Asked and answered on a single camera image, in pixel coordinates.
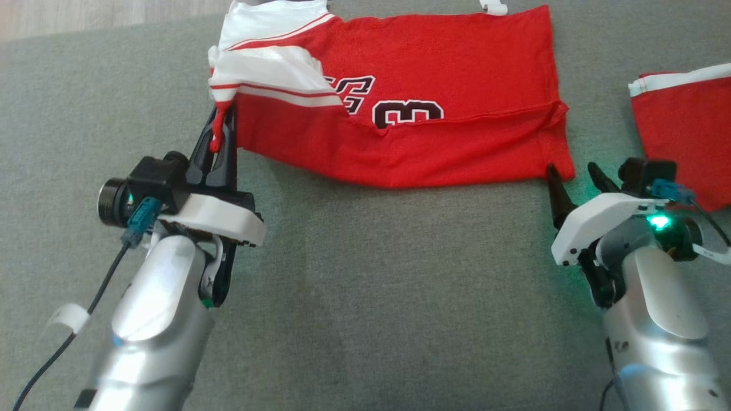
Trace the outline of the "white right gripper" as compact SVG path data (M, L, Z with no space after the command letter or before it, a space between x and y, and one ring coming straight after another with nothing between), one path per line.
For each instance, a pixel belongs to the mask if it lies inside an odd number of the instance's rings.
M595 240L632 217L658 213L669 203L668 199L619 193L620 187L596 162L588 162L587 170L593 185L603 194L578 207L565 190L555 164L548 164L546 169L553 226L559 229L551 245L556 265L577 265L580 252Z

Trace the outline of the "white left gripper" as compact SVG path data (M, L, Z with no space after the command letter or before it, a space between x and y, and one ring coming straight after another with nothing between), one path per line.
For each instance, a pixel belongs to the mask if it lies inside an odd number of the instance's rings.
M235 110L214 107L191 153L186 182L235 191L236 172ZM254 247L264 244L267 232L266 224L253 211L206 194L188 195L177 213L162 213L158 219Z

